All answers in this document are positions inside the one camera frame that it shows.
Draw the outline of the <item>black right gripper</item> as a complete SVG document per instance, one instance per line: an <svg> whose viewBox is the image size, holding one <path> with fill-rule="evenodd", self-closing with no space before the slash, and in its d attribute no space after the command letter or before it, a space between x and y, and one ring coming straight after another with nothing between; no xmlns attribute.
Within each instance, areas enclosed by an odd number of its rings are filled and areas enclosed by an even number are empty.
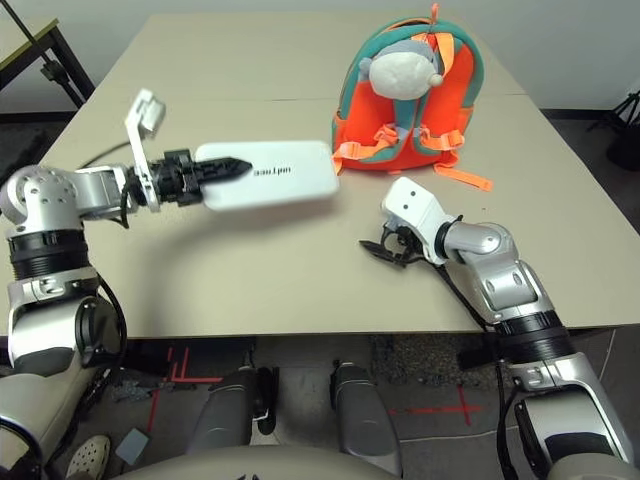
<svg viewBox="0 0 640 480"><path fill-rule="evenodd" d="M401 252L393 253L386 247L386 240L390 236L395 236ZM359 244L374 257L391 263L395 266L405 268L407 263L424 261L424 252L421 241L407 226L395 226L391 228L389 222L383 225L381 243L370 240L360 240Z"/></svg>

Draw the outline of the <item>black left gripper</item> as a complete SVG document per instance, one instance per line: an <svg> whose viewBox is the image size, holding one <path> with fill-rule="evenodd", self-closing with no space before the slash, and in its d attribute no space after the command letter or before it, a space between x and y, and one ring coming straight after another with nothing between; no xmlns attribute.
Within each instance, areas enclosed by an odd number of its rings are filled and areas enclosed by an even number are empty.
<svg viewBox="0 0 640 480"><path fill-rule="evenodd" d="M178 206L203 201L202 183L229 181L250 171L250 163L234 157L195 162L188 149L165 151L150 165L154 187L162 203Z"/></svg>

